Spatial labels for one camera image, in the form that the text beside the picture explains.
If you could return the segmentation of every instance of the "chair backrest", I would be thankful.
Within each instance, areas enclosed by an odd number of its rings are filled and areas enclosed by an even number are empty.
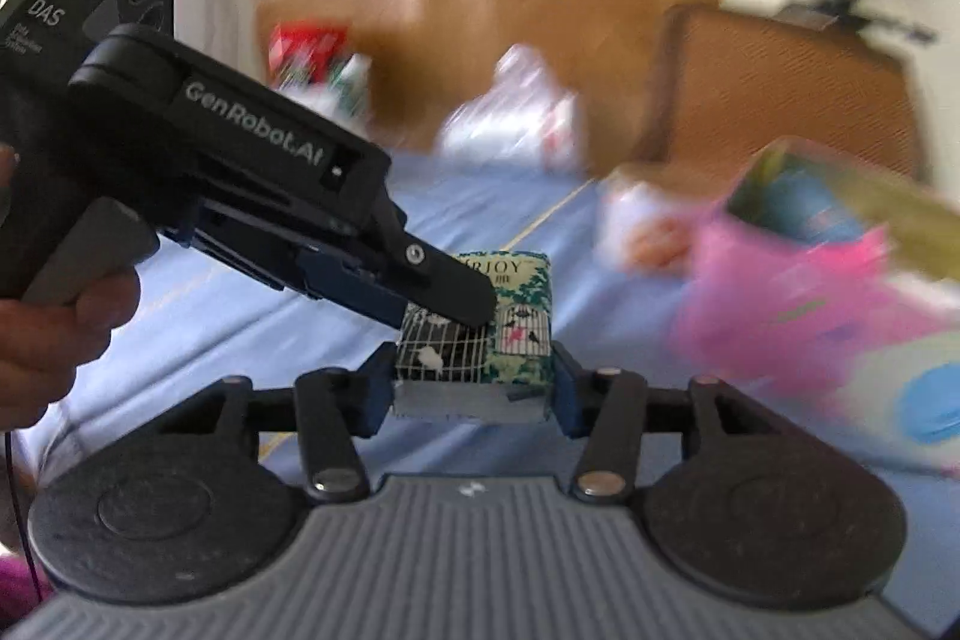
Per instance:
[[[685,4],[665,17],[648,80],[638,160],[730,179],[794,136],[922,173],[904,66],[856,35]]]

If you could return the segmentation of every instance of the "green patterned box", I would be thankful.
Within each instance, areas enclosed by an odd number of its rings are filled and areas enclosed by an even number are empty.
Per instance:
[[[493,322],[468,329],[411,305],[397,350],[397,415],[527,423],[549,414],[550,261],[540,253],[465,253],[496,288]]]

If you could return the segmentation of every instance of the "blue bedsheet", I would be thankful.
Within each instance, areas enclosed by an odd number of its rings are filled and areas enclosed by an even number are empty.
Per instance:
[[[406,155],[395,158],[390,179],[392,197],[410,215],[409,230],[450,251],[502,247],[577,185],[519,170],[461,172]],[[693,367],[662,345],[683,285],[600,266],[592,252],[597,199],[588,187],[517,247],[550,256],[555,337],[584,366],[618,365],[653,384],[681,386]],[[66,408],[76,426],[63,410],[52,410],[26,432],[28,458],[43,480],[220,377],[241,374],[258,387],[286,386],[320,366],[356,367],[381,341],[395,338],[387,327],[325,302],[273,292],[173,244],[164,244],[141,275],[136,319],[115,335],[104,359],[80,370]],[[868,447],[850,432],[818,432]],[[641,478],[659,476],[679,457],[674,439],[649,440]],[[582,447],[552,422],[484,427],[397,419],[359,445],[374,480],[385,472],[552,473],[565,480]],[[268,466],[299,480],[295,444],[278,448]],[[960,613],[960,482],[880,475],[910,517],[907,549],[888,595],[918,624],[940,632]]]

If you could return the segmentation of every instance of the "blue circle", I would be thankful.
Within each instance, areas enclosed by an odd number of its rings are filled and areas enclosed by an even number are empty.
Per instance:
[[[929,369],[906,384],[898,405],[901,431],[922,445],[960,435],[960,363]]]

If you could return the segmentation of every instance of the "red package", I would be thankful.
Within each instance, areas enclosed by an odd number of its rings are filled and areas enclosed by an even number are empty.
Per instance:
[[[275,88],[323,82],[330,61],[347,44],[345,25],[281,23],[270,35],[270,81]]]

